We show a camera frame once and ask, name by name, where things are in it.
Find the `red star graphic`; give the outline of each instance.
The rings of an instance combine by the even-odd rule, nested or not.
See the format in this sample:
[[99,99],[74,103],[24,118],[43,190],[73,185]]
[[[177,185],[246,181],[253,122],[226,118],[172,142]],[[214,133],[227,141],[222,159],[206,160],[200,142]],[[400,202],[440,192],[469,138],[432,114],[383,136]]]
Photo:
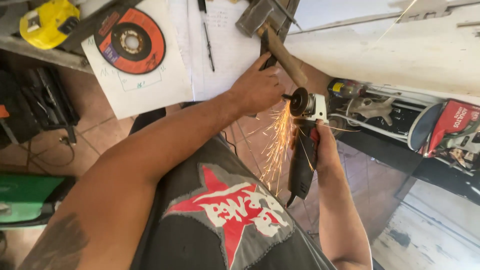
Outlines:
[[[256,184],[249,184],[237,191],[218,195],[218,192],[226,191],[231,187],[219,181],[211,169],[207,168],[206,166],[203,166],[202,169],[204,171],[205,187],[207,188],[207,191],[199,195],[196,195],[188,200],[182,201],[178,204],[171,206],[167,210],[166,214],[169,214],[172,212],[185,213],[185,212],[205,211],[205,209],[202,206],[200,206],[201,204],[207,204],[207,205],[220,204],[220,203],[228,204],[227,199],[233,200],[238,205],[239,204],[238,197],[241,197],[243,201],[245,201],[246,197],[249,197],[249,195],[244,191],[255,192],[255,189],[257,188]],[[217,196],[210,196],[210,197],[207,196],[215,192],[217,192]],[[240,244],[244,227],[249,224],[253,224],[254,222],[251,219],[258,217],[260,212],[262,212],[262,208],[252,209],[249,207],[249,204],[250,204],[250,201],[247,199],[247,201],[245,201],[245,210],[247,212],[246,216],[241,215],[237,211],[238,216],[241,217],[241,221],[236,220],[236,218],[230,218],[230,219],[226,218],[227,216],[229,216],[229,213],[225,209],[222,213],[219,214],[219,217],[224,218],[227,221],[222,226],[225,234],[225,240],[224,241],[222,240],[222,241],[224,242],[225,249],[227,252],[229,268],[231,268],[233,260],[235,258],[235,253]],[[273,224],[280,224],[278,220],[274,218],[272,215],[270,215],[269,213],[267,213],[267,215],[270,217]]]

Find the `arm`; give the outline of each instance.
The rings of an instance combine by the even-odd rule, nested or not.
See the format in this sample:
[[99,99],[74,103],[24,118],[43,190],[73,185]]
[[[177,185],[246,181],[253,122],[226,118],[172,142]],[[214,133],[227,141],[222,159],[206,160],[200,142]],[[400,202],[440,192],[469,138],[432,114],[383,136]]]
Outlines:
[[330,128],[317,125],[320,243],[327,258],[339,270],[372,269],[367,234],[345,178],[335,138]]
[[81,177],[19,270],[128,269],[158,181],[242,115],[280,101],[285,89],[261,56],[218,97],[167,116],[103,154]]

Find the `yellow tape measure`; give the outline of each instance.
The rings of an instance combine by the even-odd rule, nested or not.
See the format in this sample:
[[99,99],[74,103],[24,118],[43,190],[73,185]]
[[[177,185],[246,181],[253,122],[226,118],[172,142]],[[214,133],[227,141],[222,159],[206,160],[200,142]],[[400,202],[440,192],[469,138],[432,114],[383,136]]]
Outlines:
[[31,45],[52,49],[77,26],[80,11],[68,0],[51,0],[28,12],[20,20],[20,34]]

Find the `hammer head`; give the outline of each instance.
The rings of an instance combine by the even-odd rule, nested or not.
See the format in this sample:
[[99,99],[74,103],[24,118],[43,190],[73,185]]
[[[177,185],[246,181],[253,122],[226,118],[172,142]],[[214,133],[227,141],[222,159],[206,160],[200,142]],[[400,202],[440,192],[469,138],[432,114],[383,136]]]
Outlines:
[[276,24],[273,28],[279,28],[287,18],[272,0],[254,0],[235,25],[240,32],[252,37],[269,16]]

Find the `tile floor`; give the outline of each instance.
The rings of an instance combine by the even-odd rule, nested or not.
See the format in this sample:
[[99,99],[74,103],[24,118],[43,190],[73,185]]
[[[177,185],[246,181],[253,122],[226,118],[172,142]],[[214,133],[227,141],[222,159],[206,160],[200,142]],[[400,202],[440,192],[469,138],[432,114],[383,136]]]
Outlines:
[[[58,68],[67,94],[77,112],[81,116],[75,128],[78,143],[73,146],[75,158],[71,150],[59,143],[65,131],[49,131],[41,133],[29,143],[10,145],[0,150],[0,171],[32,172],[55,175],[75,175],[85,173],[98,157],[108,148],[124,139],[132,126],[134,118],[117,120],[96,78],[91,74]],[[302,70],[309,77],[309,90],[326,93],[331,78],[304,63]],[[281,82],[286,92],[295,89],[295,85],[286,74],[281,74]],[[261,175],[267,160],[263,149],[270,141],[272,134],[267,127],[273,122],[273,110],[281,108],[278,104],[258,114],[257,118],[243,117],[225,129],[227,139],[237,147],[238,156],[252,172]],[[168,113],[179,110],[178,105],[168,107]],[[377,237],[387,224],[399,202],[394,198],[406,176],[371,160],[364,153],[345,144],[338,143],[338,152],[345,174],[351,187],[355,205],[367,230],[370,241]],[[286,200],[289,162],[285,162],[282,173],[272,182],[272,189],[280,191],[278,197]],[[289,209],[290,213],[318,240],[319,206],[317,196],[317,176],[305,201],[297,199]]]

